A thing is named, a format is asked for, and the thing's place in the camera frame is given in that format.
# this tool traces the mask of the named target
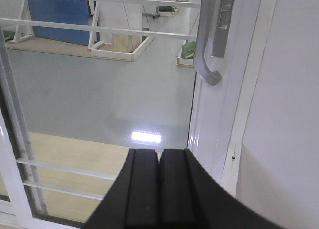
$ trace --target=white door frame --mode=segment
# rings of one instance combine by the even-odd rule
[[[211,86],[197,75],[188,147],[218,183],[222,179],[260,1],[235,0],[224,62],[211,61],[211,67],[222,73],[222,82]]]

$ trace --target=glass door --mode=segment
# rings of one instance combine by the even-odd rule
[[[215,39],[210,15],[199,24],[201,0],[68,1],[80,1],[81,12],[85,6],[89,24],[35,18],[31,9],[45,5],[0,0],[0,162],[20,226],[80,228],[129,148],[154,149],[160,157],[164,148],[190,146],[220,176],[260,0],[238,0],[224,60],[211,60],[207,43]],[[229,4],[205,2],[214,9],[212,22],[228,28]],[[34,27],[85,31],[88,44],[44,38]],[[218,79],[216,87],[196,76],[196,47],[202,53],[196,70]]]
[[[129,148],[159,156],[187,148],[201,0],[11,1],[1,10],[1,54],[11,63],[4,66],[6,125],[31,212],[80,227]],[[81,2],[89,24],[68,21],[63,2]],[[43,11],[47,4],[59,12]],[[67,39],[74,29],[87,33],[87,45]]]

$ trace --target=planter box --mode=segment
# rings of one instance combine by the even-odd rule
[[[181,48],[177,57],[177,65],[178,66],[185,66],[185,67],[194,67],[194,59],[184,59],[181,57]]]

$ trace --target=white wall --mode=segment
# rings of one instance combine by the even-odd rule
[[[277,0],[237,198],[290,229],[319,225],[319,0]]]
[[[0,0],[0,17],[15,18],[19,17],[22,0]],[[1,24],[3,30],[15,31],[15,25]]]

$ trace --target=floor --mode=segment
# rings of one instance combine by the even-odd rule
[[[153,31],[185,34],[189,25],[185,8],[174,18],[143,22]],[[36,160],[117,175],[129,147],[186,148],[195,70],[176,66],[182,43],[157,37],[134,63],[9,50]],[[132,139],[133,132],[161,140]],[[100,195],[113,182],[38,172],[44,183]],[[43,196],[50,215],[80,222],[99,203],[52,190]]]
[[[9,227],[7,225],[2,225],[0,224],[0,229],[16,229],[16,228],[13,228],[13,227]]]

